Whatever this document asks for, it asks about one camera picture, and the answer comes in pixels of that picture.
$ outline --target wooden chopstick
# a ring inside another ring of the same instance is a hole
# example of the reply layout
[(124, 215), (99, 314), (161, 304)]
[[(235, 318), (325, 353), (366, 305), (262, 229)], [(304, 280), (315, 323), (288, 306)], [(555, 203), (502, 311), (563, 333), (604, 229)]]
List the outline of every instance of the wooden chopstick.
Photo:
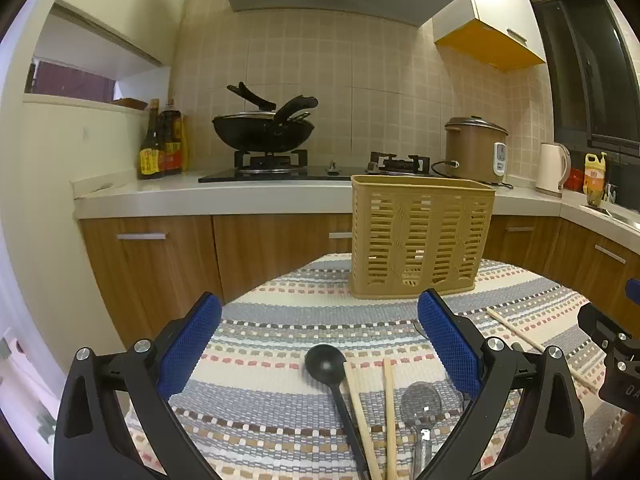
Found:
[(385, 411), (386, 411), (386, 480), (397, 480), (398, 450), (396, 449), (396, 412), (394, 410), (394, 374), (391, 359), (383, 361), (385, 371)]
[[(538, 343), (537, 341), (533, 340), (532, 338), (530, 338), (526, 332), (524, 332), (524, 330), (519, 329), (517, 326), (515, 326), (511, 321), (508, 321), (507, 319), (504, 319), (500, 314), (498, 314), (495, 310), (493, 310), (492, 308), (487, 307), (486, 310), (487, 314), (491, 317), (493, 317), (498, 323), (503, 324), (505, 327), (507, 327), (509, 330), (511, 330), (515, 335), (517, 335), (519, 338), (523, 339), (524, 341), (526, 341), (527, 343), (529, 343), (531, 346), (533, 346), (533, 348), (539, 350), (540, 352), (544, 352), (545, 351), (545, 347), (543, 347), (540, 343)], [(591, 382), (589, 380), (587, 380), (581, 373), (578, 373), (577, 371), (575, 371), (573, 368), (571, 368), (569, 366), (569, 371), (571, 372), (571, 375), (584, 387), (588, 388), (589, 390), (591, 390), (594, 394), (598, 394), (598, 389), (596, 386), (594, 386), (594, 384), (591, 384)]]
[(356, 385), (353, 369), (351, 368), (351, 363), (349, 361), (344, 362), (344, 373), (347, 377), (349, 395), (351, 396), (353, 411), (356, 414), (358, 430), (360, 431), (360, 439), (362, 441), (362, 447), (364, 448), (364, 455), (367, 459), (367, 465), (369, 466), (371, 480), (382, 480), (382, 473), (378, 466), (376, 452), (373, 449), (373, 439), (369, 433), (369, 426), (367, 425), (367, 419), (364, 416), (364, 410), (362, 409), (362, 403), (360, 402), (360, 396), (358, 394), (358, 386)]

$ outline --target white countertop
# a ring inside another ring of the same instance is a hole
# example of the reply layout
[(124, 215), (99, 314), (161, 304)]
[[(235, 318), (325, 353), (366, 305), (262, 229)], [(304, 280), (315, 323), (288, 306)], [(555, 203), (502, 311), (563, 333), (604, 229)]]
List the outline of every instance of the white countertop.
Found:
[[(198, 183), (201, 173), (129, 182), (76, 198), (76, 217), (351, 213), (351, 183), (343, 180)], [(559, 216), (597, 232), (640, 254), (640, 233), (586, 206), (581, 193), (564, 190), (562, 198), (529, 187), (499, 187), (495, 215)], [(640, 214), (603, 203), (640, 222)]]

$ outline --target tiled wall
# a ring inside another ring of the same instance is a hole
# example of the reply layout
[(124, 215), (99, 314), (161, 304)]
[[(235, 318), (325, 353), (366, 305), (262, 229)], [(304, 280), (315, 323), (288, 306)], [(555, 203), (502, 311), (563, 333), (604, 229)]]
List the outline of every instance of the tiled wall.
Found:
[(232, 12), (227, 0), (188, 0), (171, 93), (191, 118), (194, 168), (232, 164), (233, 149), (210, 121), (245, 108), (226, 90), (239, 81), (278, 104), (300, 93), (318, 98), (316, 129), (302, 146), (311, 164), (363, 165), (372, 150), (436, 160), (444, 123), (473, 114), (513, 133), (508, 171), (535, 178), (538, 143), (552, 137), (545, 66), (499, 72), (437, 48), (431, 22), (418, 29), (344, 12)]

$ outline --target cabinet door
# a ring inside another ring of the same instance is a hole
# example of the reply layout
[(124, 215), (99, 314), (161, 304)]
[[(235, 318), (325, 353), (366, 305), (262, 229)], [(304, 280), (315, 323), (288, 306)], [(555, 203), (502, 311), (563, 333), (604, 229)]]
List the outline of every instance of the cabinet door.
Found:
[(493, 216), (482, 257), (544, 274), (559, 229), (554, 217)]
[(351, 251), (351, 215), (228, 215), (213, 218), (227, 301), (325, 254)]
[(625, 329), (637, 330), (640, 306), (626, 298), (625, 285), (637, 275), (638, 256), (604, 237), (593, 249), (588, 272), (578, 279), (580, 293)]
[(529, 0), (474, 0), (478, 18), (546, 61), (545, 49)]
[(209, 216), (86, 219), (80, 225), (125, 346), (155, 337), (205, 291), (222, 299)]
[(584, 294), (585, 276), (599, 238), (600, 235), (593, 231), (562, 219), (558, 240), (545, 266), (544, 275)]

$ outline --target pan lid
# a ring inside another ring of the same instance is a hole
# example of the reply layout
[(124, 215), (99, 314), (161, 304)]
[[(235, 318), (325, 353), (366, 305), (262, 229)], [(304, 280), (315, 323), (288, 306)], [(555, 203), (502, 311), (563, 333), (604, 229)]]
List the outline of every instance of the pan lid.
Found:
[(483, 128), (498, 130), (505, 135), (509, 135), (508, 131), (503, 127), (498, 126), (498, 124), (485, 121), (482, 117), (479, 117), (477, 115), (472, 115), (471, 117), (452, 117), (449, 119), (449, 122), (444, 125), (445, 128), (447, 128), (448, 126), (481, 126)]
[[(235, 114), (229, 114), (229, 115), (219, 115), (214, 117), (214, 119), (262, 119), (262, 120), (273, 120), (273, 118), (275, 117), (276, 112), (261, 112), (260, 110), (248, 110), (245, 112), (236, 112)], [(306, 114), (300, 114), (300, 113), (296, 113), (293, 114), (289, 119), (287, 119), (287, 121), (289, 122), (305, 122), (308, 124), (311, 124), (310, 121), (307, 121), (306, 118), (308, 117), (308, 113)]]

